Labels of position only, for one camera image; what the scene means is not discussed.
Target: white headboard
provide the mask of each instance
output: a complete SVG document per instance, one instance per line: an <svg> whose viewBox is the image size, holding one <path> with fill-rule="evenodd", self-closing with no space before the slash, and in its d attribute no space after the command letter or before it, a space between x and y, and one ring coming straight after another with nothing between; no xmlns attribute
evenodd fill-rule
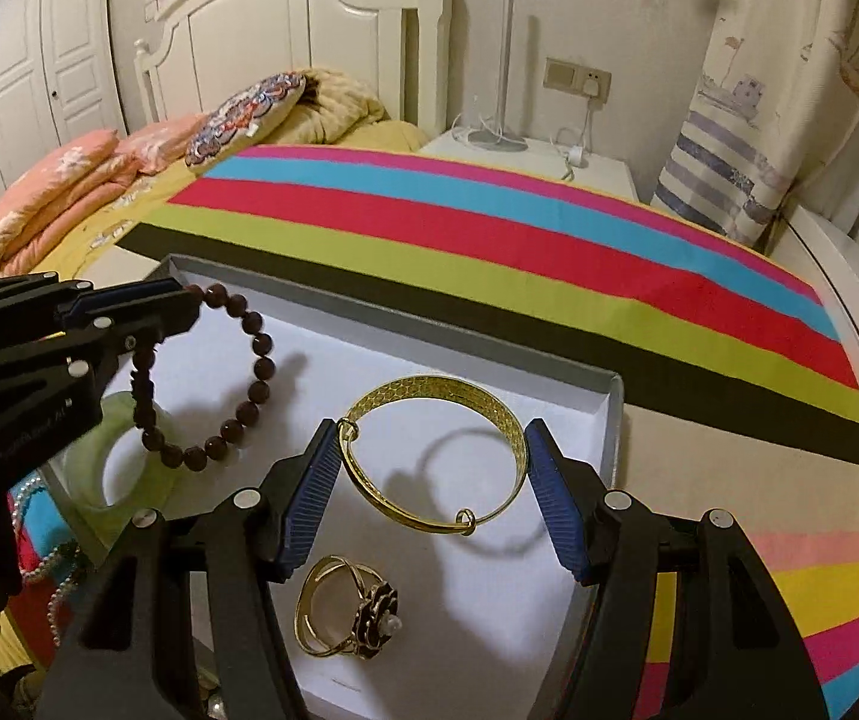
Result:
<svg viewBox="0 0 859 720"><path fill-rule="evenodd" d="M446 129L452 0L173 0L154 52L136 44L148 122L210 111L270 74L318 66L367 82L394 119L418 89L418 127ZM406 84L407 20L419 20L418 81Z"/></svg>

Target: wall switch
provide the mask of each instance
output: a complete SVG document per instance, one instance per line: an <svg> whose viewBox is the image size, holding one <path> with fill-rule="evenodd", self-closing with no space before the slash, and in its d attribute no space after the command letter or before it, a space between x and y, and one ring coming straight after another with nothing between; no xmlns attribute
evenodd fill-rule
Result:
<svg viewBox="0 0 859 720"><path fill-rule="evenodd" d="M613 74L604 70L577 65L564 59L546 57L543 88L606 103L609 100Z"/></svg>

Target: ring band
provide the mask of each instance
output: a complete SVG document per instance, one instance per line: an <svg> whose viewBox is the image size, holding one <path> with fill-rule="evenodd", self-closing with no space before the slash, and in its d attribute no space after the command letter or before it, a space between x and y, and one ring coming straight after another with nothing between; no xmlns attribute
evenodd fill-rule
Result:
<svg viewBox="0 0 859 720"><path fill-rule="evenodd" d="M353 621L353 629L344 640L333 644L325 640L311 622L313 596L323 581L337 573L348 570L359 595L359 608ZM364 574L374 580L367 586ZM300 597L296 601L293 616L293 632L300 649L313 658L328 658L332 655L356 655L368 661L380 653L383 645L402 629L402 620L397 616L399 595L392 586L373 568L362 563L354 563L340 555L327 555L318 560L310 569ZM310 639L318 646L311 644Z"/></svg>
<svg viewBox="0 0 859 720"><path fill-rule="evenodd" d="M407 512L406 509L397 506L386 498L373 484L353 454L352 444L359 437L359 418L367 415L371 410L380 408L380 406L412 398L431 398L457 403L488 419L505 436L516 459L516 482L503 504L486 514L485 517L477 517L471 509L460 509L456 513L454 522L437 522ZM502 514L522 490L522 483L527 479L529 456L527 454L527 442L522 435L522 426L519 424L519 420L503 402L489 394L485 389L460 379L452 379L447 376L409 376L404 379L396 379L367 392L356 401L346 416L337 422L337 425L338 431L340 431L343 464L346 466L346 471L349 473L350 479L353 480L353 484L356 485L356 489L370 504L394 522L424 533L461 533L463 536L470 536L476 530L477 525L489 522Z"/></svg>

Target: white bedside table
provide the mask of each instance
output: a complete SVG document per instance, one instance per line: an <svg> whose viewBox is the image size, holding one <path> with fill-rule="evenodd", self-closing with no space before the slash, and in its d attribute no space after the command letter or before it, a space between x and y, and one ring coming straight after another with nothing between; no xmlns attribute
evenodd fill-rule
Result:
<svg viewBox="0 0 859 720"><path fill-rule="evenodd" d="M506 170L519 170L545 178L561 179L566 175L566 160L552 143L527 138L527 144L529 148L526 151L486 151L484 148L458 141L449 131L423 146L420 153L486 167L504 167ZM572 169L573 178L570 183L639 202L633 177L625 162L599 154L588 154L584 157L584 164L586 167Z"/></svg>

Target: curtain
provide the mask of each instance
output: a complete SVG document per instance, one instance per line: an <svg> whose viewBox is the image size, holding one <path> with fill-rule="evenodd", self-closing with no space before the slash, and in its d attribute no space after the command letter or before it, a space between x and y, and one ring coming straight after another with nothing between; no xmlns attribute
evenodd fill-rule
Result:
<svg viewBox="0 0 859 720"><path fill-rule="evenodd" d="M859 125L859 0L720 0L652 205L752 247Z"/></svg>

